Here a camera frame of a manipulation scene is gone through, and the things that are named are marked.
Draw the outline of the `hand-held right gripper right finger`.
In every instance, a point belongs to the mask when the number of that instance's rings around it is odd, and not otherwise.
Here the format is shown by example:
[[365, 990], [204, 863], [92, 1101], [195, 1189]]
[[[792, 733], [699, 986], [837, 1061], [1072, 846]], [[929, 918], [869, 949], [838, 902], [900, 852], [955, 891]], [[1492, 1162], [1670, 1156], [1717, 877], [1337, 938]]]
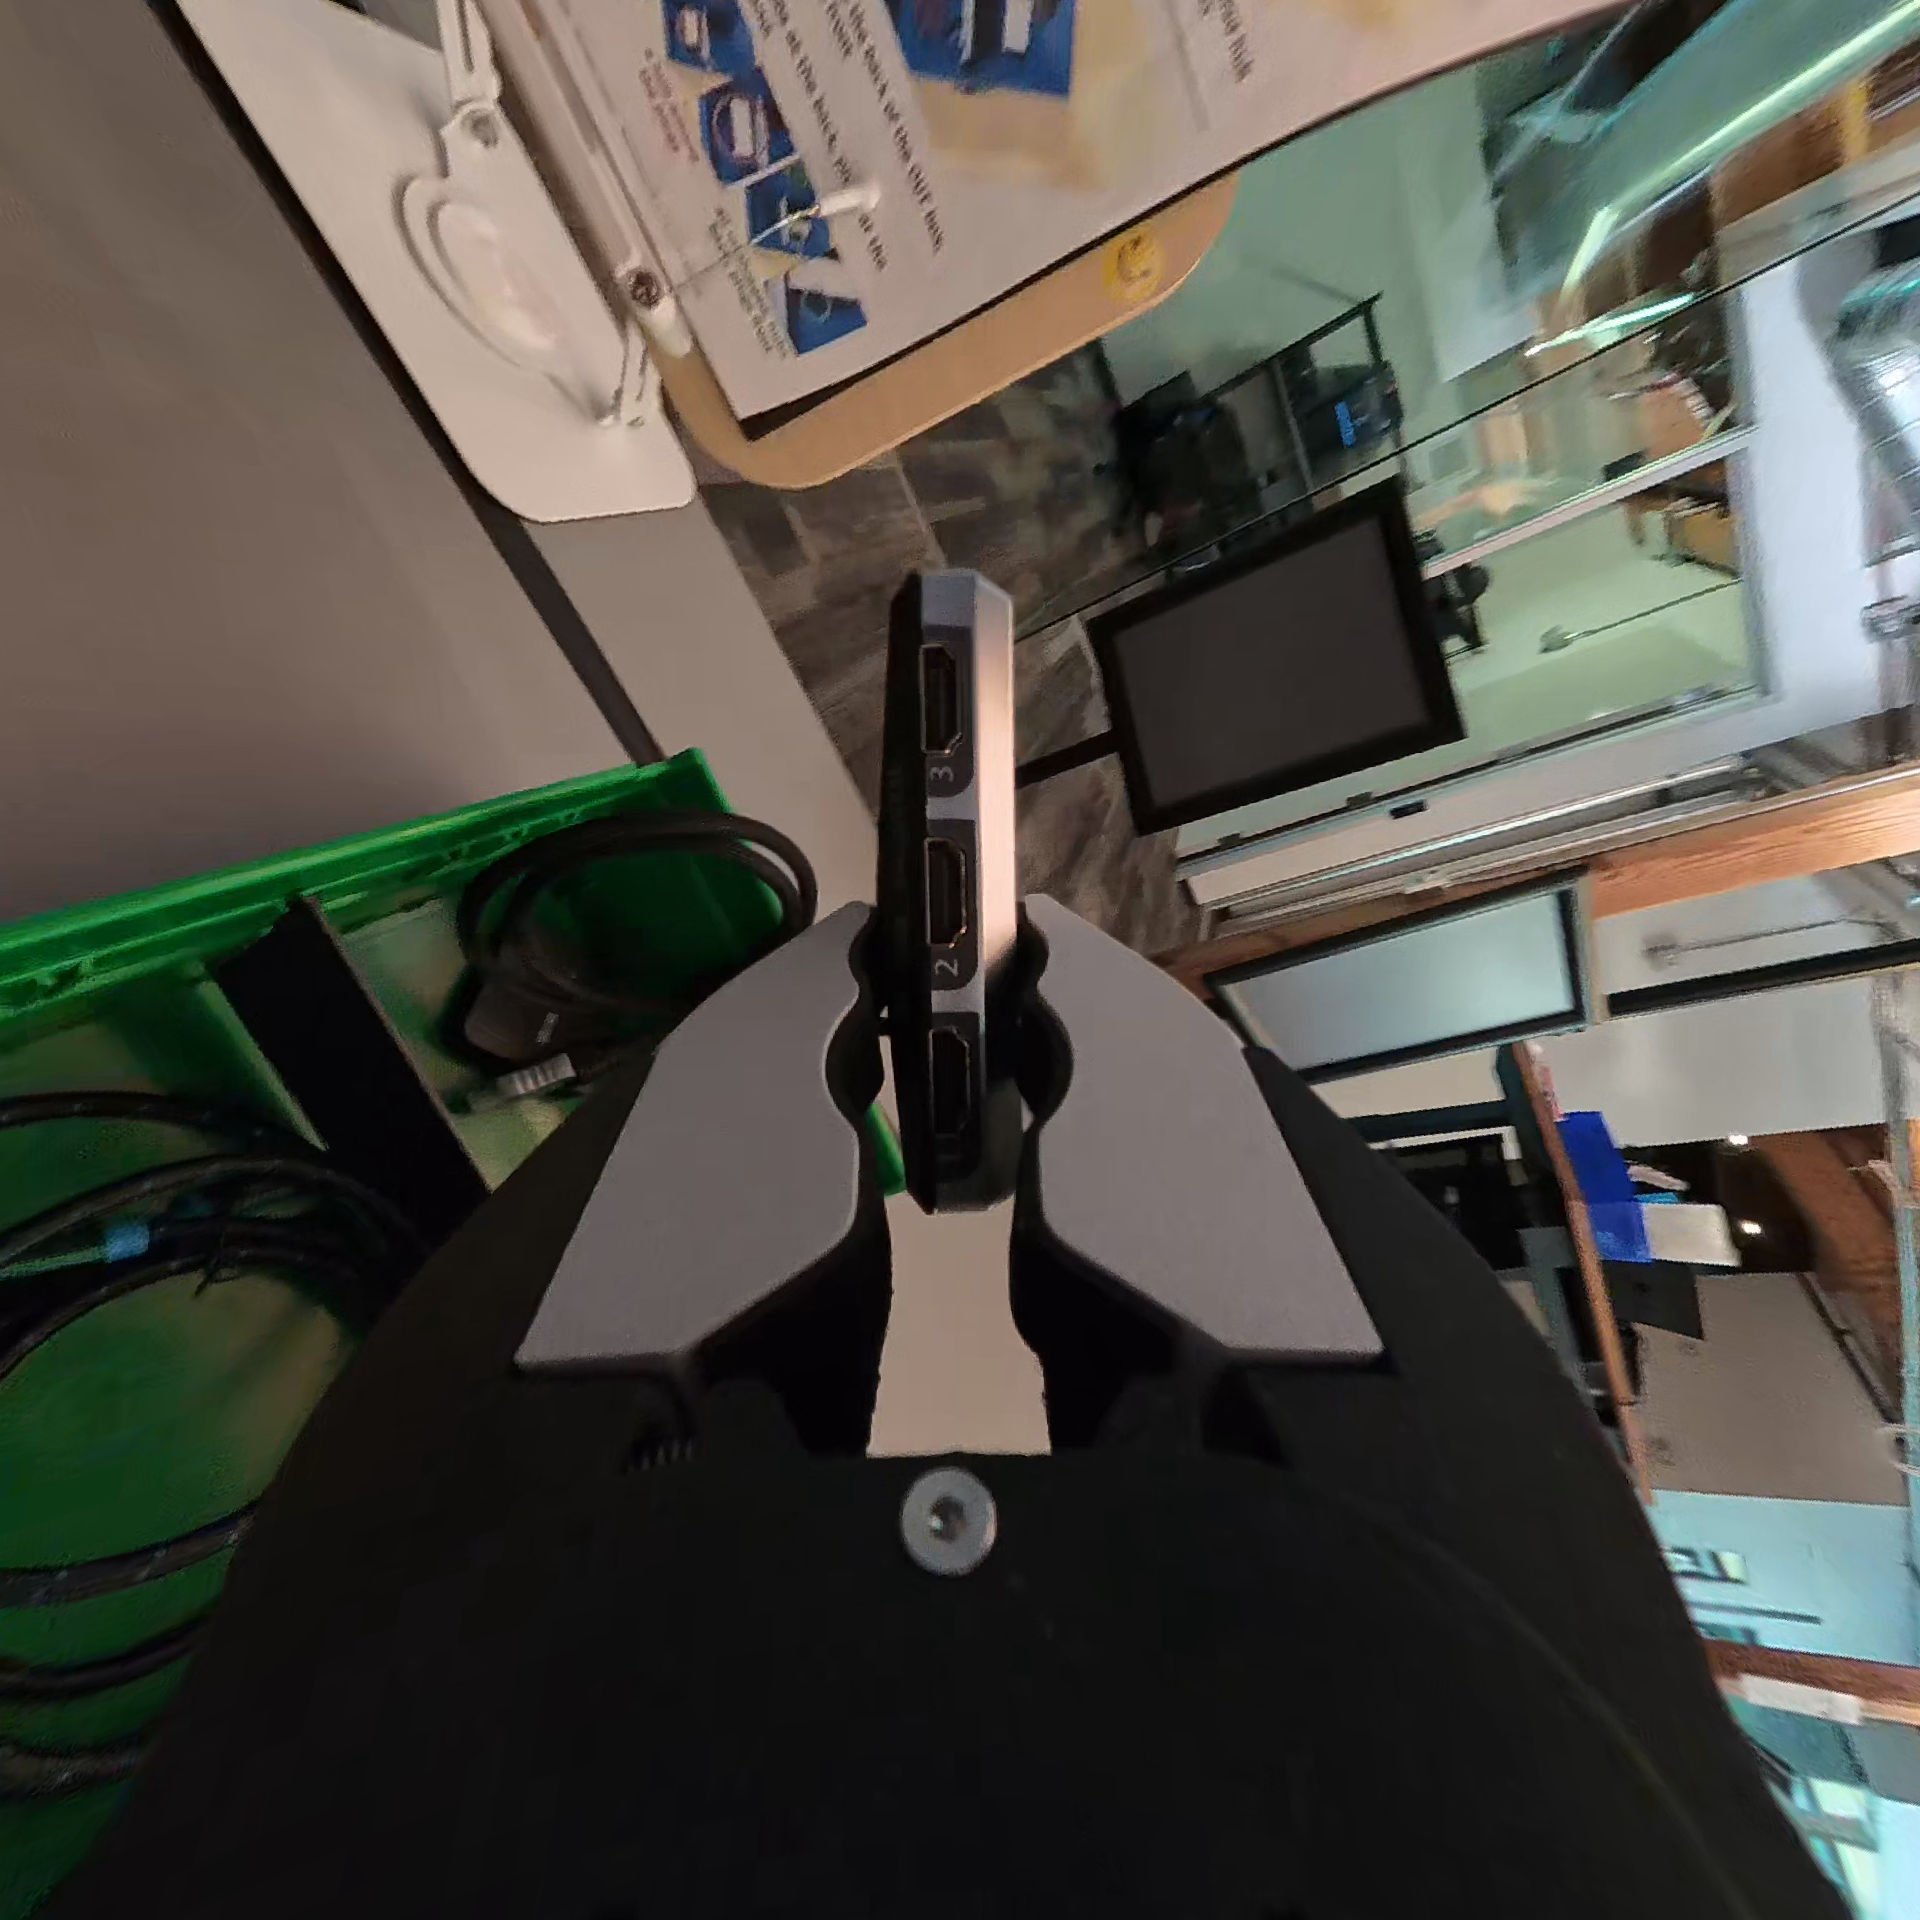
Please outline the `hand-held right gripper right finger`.
[[1024, 900], [1021, 934], [1021, 1332], [1089, 1305], [1227, 1361], [1377, 1361], [1376, 1322], [1235, 1034], [1048, 895]]

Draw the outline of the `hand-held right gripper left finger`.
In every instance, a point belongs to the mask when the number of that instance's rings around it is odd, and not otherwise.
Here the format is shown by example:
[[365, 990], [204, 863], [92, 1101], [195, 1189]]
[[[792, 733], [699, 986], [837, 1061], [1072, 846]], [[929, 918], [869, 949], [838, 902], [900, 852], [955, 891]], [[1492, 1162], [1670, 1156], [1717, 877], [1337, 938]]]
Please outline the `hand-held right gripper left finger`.
[[680, 1369], [849, 1249], [877, 1189], [870, 922], [837, 908], [660, 1044], [518, 1369]]

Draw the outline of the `grey multi-port hub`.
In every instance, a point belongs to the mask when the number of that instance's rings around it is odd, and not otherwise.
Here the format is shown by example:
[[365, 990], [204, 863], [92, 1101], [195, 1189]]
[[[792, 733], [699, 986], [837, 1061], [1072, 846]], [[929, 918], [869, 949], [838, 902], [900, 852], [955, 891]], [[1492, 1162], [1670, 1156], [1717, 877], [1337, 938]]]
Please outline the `grey multi-port hub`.
[[1016, 1186], [1024, 1027], [1041, 946], [1016, 893], [1015, 609], [971, 569], [888, 609], [870, 979], [907, 1195], [992, 1210]]

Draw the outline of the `green plastic bin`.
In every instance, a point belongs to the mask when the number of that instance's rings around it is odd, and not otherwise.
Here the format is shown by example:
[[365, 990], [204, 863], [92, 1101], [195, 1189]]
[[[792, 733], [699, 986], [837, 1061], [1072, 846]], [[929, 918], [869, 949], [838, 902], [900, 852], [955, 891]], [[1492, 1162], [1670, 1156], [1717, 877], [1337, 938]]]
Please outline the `green plastic bin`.
[[259, 1503], [137, 1769], [5, 1801], [112, 1797], [22, 1915], [907, 1915], [891, 1686], [940, 1604], [907, 1467], [870, 1460], [876, 1164], [849, 1249], [685, 1366], [515, 1361], [660, 1044], [830, 917], [788, 835], [688, 801], [719, 801], [697, 753], [5, 933], [7, 990], [81, 995], [168, 1078], [5, 1098], [188, 1098], [325, 1149], [213, 980], [317, 900], [489, 1186], [364, 1334], [174, 1281], [5, 1377], [5, 1569]]

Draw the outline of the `grey framed screen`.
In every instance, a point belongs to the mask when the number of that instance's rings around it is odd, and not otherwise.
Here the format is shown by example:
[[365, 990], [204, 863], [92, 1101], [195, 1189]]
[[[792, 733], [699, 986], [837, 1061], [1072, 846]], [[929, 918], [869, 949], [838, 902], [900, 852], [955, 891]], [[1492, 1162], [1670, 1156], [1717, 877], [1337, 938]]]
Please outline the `grey framed screen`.
[[1239, 1037], [1318, 1086], [1605, 1014], [1590, 885], [1561, 870], [1204, 974]]

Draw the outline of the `black bin divider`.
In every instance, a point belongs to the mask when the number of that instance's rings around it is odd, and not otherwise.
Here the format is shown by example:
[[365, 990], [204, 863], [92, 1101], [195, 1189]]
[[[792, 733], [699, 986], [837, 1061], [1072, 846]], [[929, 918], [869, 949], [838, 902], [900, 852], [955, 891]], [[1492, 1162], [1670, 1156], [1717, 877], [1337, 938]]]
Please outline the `black bin divider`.
[[213, 980], [337, 1170], [444, 1241], [489, 1197], [472, 1151], [308, 895]]

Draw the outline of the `blue bin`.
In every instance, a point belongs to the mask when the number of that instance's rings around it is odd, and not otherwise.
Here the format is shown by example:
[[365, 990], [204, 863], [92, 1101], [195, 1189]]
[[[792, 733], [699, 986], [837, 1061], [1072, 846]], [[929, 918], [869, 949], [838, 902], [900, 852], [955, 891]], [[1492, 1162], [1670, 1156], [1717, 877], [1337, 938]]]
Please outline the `blue bin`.
[[1649, 1263], [1644, 1206], [1627, 1162], [1598, 1110], [1565, 1110], [1557, 1135], [1605, 1263]]

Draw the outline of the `black monitor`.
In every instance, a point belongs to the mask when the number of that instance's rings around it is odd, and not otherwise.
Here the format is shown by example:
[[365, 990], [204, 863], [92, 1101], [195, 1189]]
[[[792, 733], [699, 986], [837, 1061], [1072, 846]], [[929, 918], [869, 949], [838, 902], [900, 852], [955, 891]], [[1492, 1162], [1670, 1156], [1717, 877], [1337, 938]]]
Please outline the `black monitor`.
[[1143, 835], [1465, 738], [1395, 478], [1085, 623]]

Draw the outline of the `wooden beam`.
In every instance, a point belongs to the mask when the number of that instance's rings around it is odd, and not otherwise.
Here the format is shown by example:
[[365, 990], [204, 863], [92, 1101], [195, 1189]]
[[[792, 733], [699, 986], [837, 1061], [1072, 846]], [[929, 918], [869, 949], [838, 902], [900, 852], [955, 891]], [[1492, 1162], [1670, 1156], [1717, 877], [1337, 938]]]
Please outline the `wooden beam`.
[[1525, 867], [1398, 881], [1350, 900], [1236, 925], [1183, 949], [1158, 966], [1197, 998], [1209, 979], [1236, 966], [1326, 946], [1360, 933], [1398, 927], [1421, 913], [1483, 906], [1494, 893], [1572, 877], [1588, 922], [1728, 895], [1750, 885], [1806, 881], [1917, 846], [1917, 763], [1798, 786], [1784, 795], [1713, 807], [1692, 820], [1631, 837], [1607, 833], [1598, 849]]

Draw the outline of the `white stand base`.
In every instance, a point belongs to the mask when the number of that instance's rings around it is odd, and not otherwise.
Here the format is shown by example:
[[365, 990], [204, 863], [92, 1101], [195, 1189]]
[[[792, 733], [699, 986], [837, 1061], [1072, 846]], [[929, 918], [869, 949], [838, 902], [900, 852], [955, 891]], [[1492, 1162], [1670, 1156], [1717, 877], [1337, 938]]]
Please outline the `white stand base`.
[[502, 102], [477, 4], [423, 46], [343, 4], [183, 21], [469, 475], [537, 524], [672, 513], [688, 459]]

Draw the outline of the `black metal rack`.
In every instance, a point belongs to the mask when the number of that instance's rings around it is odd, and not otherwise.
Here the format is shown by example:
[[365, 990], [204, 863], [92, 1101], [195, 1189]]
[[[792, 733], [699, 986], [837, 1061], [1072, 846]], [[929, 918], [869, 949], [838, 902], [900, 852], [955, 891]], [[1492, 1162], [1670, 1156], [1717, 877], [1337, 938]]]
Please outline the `black metal rack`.
[[1315, 513], [1404, 453], [1404, 401], [1381, 294], [1203, 391], [1179, 372], [1119, 407], [1117, 478], [1152, 562], [1196, 569]]

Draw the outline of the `printed instruction sheet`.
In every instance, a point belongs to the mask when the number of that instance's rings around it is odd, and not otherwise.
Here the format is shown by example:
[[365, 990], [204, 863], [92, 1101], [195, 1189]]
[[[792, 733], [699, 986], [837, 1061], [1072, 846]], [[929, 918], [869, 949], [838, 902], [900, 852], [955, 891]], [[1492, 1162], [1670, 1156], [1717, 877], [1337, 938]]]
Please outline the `printed instruction sheet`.
[[524, 10], [757, 436], [1241, 163], [1598, 4]]

